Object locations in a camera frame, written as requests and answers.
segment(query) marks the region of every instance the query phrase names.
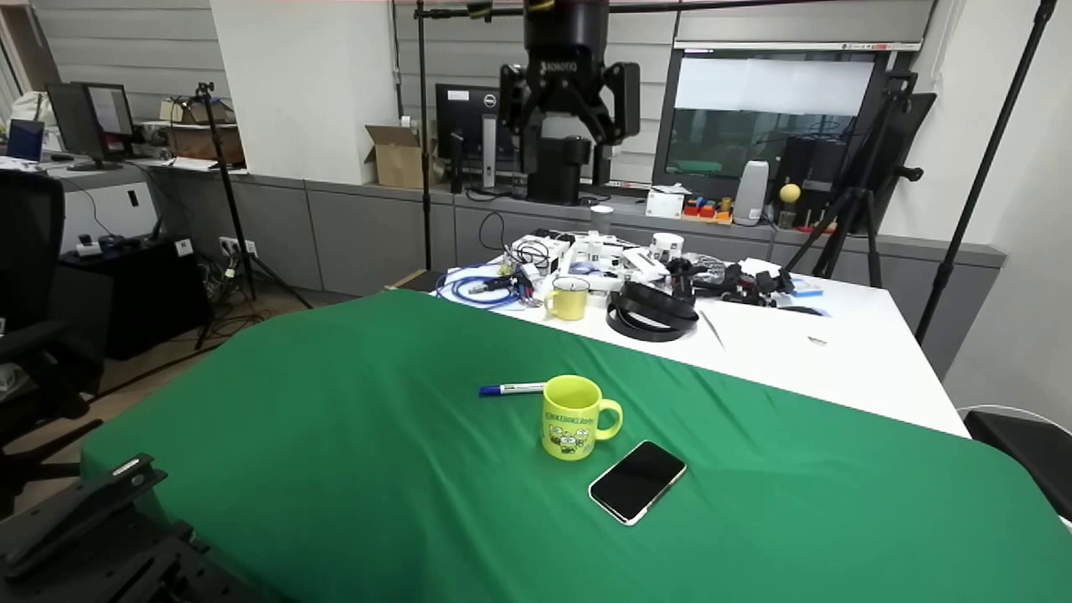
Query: smartphone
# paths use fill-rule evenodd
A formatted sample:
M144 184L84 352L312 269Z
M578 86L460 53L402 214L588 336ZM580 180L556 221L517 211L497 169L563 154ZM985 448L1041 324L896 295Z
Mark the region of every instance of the smartphone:
M686 465L652 444L639 444L628 460L589 483L589 495L621 522L638 525L652 503L686 471Z

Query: bottle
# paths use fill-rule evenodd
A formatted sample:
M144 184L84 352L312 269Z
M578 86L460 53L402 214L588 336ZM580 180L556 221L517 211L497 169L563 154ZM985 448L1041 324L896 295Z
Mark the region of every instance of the bottle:
M734 221L737 226L760 226L763 219L763 202L767 202L767 177L772 163L767 162L748 162L740 184L737 184L737 205L734 205Z

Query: yellow mug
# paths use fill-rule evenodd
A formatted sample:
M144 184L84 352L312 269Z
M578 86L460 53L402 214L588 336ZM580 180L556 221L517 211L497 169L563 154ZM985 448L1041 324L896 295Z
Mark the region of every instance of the yellow mug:
M596 444L614 438L628 426L621 401L602 399L600 385L583 375L556 375L542 385L542 448L553 460L580 461Z
M559 317L559 322L580 322L588 310L589 310L589 293L588 287L556 287L547 298L547 314Z

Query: mug handle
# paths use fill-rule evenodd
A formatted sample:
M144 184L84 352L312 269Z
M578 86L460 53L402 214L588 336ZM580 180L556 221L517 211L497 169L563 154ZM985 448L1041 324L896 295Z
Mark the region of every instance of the mug handle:
M596 430L596 444L614 438L614 435L628 426L628 413L623 413L623 406L621 406L621 401L614 401L614 399L600 399L600 415L602 415L602 413L614 413L614 415L618 415L618 421L614 421L610 430Z

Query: table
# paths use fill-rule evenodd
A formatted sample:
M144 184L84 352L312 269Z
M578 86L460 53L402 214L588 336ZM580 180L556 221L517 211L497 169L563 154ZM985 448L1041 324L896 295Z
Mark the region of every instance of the table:
M578 465L535 397L476 399L563 371L628 408ZM623 530L588 483L645 438L690 476ZM134 451L283 600L1072 600L1072 540L987 447L409 293L242 331L84 465Z
M795 283L820 293L801 304L820 310L828 317L707 298L697 302L697 313L712 317L716 336L707 322L697 322L680 341L638 341L608 324L602 295L593 298L583 322L556 322L526 304L497 313L967 438L962 415L886 287L801 275Z

